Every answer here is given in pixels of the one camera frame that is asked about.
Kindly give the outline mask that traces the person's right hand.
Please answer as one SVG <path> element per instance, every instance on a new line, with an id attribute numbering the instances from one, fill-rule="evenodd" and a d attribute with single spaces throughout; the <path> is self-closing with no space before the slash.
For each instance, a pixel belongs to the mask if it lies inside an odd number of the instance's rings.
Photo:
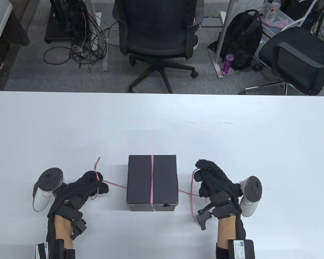
<path id="1" fill-rule="evenodd" d="M 239 197 L 243 195 L 240 184 L 233 183 L 214 162 L 206 159 L 200 159 L 195 164 L 198 170 L 194 173 L 193 178 L 196 182 L 201 182 L 199 189 L 200 197 L 212 197 L 222 191 L 226 192 L 231 198 L 230 204 L 234 207 L 225 217 L 239 215 L 242 210 L 239 205 Z"/>

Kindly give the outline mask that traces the person's left hand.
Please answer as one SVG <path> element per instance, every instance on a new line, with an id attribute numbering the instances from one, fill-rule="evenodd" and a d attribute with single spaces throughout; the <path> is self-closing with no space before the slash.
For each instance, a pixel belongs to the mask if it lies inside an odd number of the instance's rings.
<path id="1" fill-rule="evenodd" d="M 97 193 L 108 192 L 109 186 L 103 182 L 103 176 L 100 173 L 86 172 L 77 181 L 64 185 L 58 191 L 48 212 L 48 225 L 54 223 L 55 216 L 61 216 L 69 221 L 81 221 L 83 214 L 80 209 L 88 198 Z"/>

